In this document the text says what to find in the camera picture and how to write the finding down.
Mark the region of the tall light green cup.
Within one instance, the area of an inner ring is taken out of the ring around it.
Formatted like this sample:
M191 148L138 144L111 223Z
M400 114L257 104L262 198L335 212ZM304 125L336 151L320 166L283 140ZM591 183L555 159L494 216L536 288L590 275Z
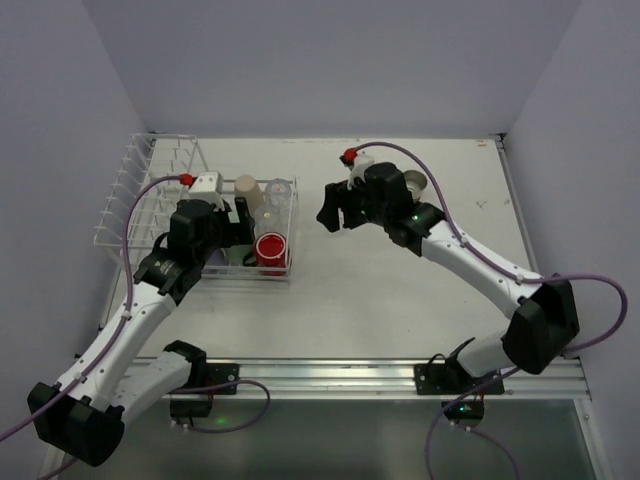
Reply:
M237 211L229 211L227 213L227 218L231 228L238 228L241 226L241 219Z

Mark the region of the clear glass front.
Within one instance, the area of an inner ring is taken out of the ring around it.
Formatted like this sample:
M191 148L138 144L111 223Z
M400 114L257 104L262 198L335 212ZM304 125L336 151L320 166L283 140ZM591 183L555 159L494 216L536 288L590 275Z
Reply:
M254 212L254 234L258 238L266 233L282 233L282 220L280 211L268 204L264 204L257 208Z

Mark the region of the clear glass back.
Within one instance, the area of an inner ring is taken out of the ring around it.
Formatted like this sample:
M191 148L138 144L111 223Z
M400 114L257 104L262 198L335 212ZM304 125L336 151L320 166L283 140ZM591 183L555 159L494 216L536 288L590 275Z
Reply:
M289 207L292 190L287 180L282 178L270 180L264 188L264 193L266 200L273 208L284 210Z

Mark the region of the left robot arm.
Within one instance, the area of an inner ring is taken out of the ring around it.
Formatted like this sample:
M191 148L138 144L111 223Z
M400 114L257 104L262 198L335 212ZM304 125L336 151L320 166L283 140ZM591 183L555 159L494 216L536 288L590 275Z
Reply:
M179 201L168 231L130 273L127 295L105 328L53 385L37 383L29 393L38 437L96 467L114 453L127 424L162 396L205 386L206 354L183 341L167 345L142 373L125 373L201 280L211 256L253 242L254 220L245 199L233 206Z

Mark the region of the clear glass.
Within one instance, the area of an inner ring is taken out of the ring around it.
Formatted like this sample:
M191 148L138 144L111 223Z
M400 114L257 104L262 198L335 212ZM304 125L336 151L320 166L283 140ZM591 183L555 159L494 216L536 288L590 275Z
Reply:
M266 233L282 233L282 220L280 211L268 204L264 204L257 208L254 212L254 234L258 238Z
M282 178L270 180L264 188L264 193L266 200L273 208L284 210L289 207L292 190L287 180Z

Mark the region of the tall beige cup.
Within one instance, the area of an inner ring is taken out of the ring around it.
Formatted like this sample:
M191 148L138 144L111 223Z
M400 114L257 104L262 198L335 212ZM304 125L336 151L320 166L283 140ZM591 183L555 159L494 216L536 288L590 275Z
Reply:
M234 194L237 198L244 198L246 200L251 215L265 203L264 194L257 180L251 175L241 175L236 178L234 182Z

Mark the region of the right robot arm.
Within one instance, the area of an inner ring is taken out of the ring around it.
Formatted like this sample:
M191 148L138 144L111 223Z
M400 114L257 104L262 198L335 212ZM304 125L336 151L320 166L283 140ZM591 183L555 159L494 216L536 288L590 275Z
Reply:
M427 367L428 381L442 393L462 393L503 368L539 374L579 332L568 281L545 283L486 248L479 259L444 211L416 200L405 174L389 162L366 162L348 179L327 184L316 219L330 232L367 223L382 227L394 244L449 270L503 313L505 330L472 337Z

